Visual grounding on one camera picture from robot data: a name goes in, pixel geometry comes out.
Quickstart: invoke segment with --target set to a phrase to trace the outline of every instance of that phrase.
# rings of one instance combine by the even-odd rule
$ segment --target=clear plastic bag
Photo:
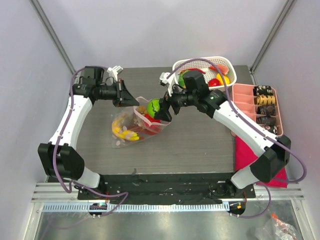
[[[303,240],[294,226],[281,221],[274,213],[263,227],[255,230],[259,240]]]
[[[140,106],[125,107],[112,122],[112,147],[120,148],[141,142],[162,132],[170,122],[147,118],[150,100],[136,98]]]

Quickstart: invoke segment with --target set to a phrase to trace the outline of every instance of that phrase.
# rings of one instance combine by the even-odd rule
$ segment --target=red chili pepper
[[[188,69],[182,70],[182,71],[180,72],[180,74],[183,74],[183,73],[184,73],[185,71],[187,71],[187,70],[190,70],[190,71],[192,71],[192,70],[197,70],[197,71],[199,71],[199,72],[202,73],[202,74],[206,74],[205,71],[202,71],[202,70],[199,69],[199,68],[188,68]]]

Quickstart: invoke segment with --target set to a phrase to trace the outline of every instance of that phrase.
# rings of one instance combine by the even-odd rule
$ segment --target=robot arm
[[[38,147],[38,154],[44,171],[48,176],[56,176],[52,161],[53,149],[72,108],[72,114],[70,119],[68,119],[63,137],[60,139],[58,146],[56,159],[59,174],[66,180],[73,180],[81,185],[105,192],[105,181],[103,177],[85,167],[84,160],[77,153],[76,147],[82,125],[95,101],[112,100],[115,107],[139,105],[135,98],[128,92],[124,81],[118,79],[118,74],[122,70],[120,66],[108,68],[107,72],[110,78],[113,79],[113,83],[107,85],[103,82],[105,72],[103,68],[91,66],[84,68],[83,76],[80,77],[79,83],[74,84],[72,87],[73,108],[72,98],[70,96],[61,123],[50,138],[49,143],[41,143]]]
[[[181,107],[196,106],[197,109],[207,114],[210,118],[217,120],[237,136],[239,136],[253,150],[258,159],[251,165],[237,171],[229,181],[231,192],[244,189],[246,186],[256,183],[269,183],[282,168],[289,162],[289,153],[281,147],[268,140],[269,137],[290,148],[291,141],[285,135],[277,137],[271,132],[263,129],[251,118],[242,113],[232,102],[238,113],[236,114],[227,97],[220,90],[209,91],[204,76],[198,71],[189,71],[183,75],[185,89],[180,89],[175,83],[173,76],[166,78],[169,74],[163,73],[160,83],[168,86],[168,91],[159,100],[160,110],[155,118],[170,122],[172,117],[169,107],[178,114]],[[260,129],[264,136],[257,133],[238,117],[241,114],[255,128]]]

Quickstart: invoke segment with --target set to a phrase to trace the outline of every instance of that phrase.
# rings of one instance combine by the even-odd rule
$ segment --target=white basket
[[[226,59],[225,57],[222,57],[222,56],[208,56],[208,57],[202,57],[202,58],[211,61],[213,64],[226,65],[229,68],[229,72],[226,75],[230,80],[230,84],[226,85],[228,88],[236,83],[237,75],[236,75],[234,67],[232,66],[231,62],[228,59]],[[172,70],[174,70],[176,67],[180,66],[181,64],[183,64],[187,60],[189,60],[189,59],[177,61],[173,65]],[[205,72],[205,74],[203,76],[204,76],[205,82],[208,83],[211,79],[214,79],[217,75],[217,72],[212,71],[211,69],[209,69],[209,67],[210,67],[209,63],[207,63],[205,61],[198,60],[198,61],[189,62],[186,65],[179,68],[179,70],[175,72],[175,74],[174,74],[175,81],[178,82],[179,74],[182,70],[196,68],[196,69],[201,69],[202,71]],[[210,86],[209,89],[211,91],[214,89],[219,89],[221,91],[225,91],[225,86],[223,86],[223,85],[222,86]]]

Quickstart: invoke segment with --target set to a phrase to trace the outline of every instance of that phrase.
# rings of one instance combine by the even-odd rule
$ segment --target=white wall
[[[0,235],[22,239],[36,182],[37,149],[63,115],[70,72],[27,0],[0,8]]]
[[[252,65],[285,0],[40,0],[75,68]]]
[[[256,76],[259,84],[276,88],[284,134],[307,165],[301,187],[313,225],[320,222],[320,2],[296,1]],[[289,170],[300,177],[302,169],[292,157]],[[317,239],[319,228],[314,228]]]

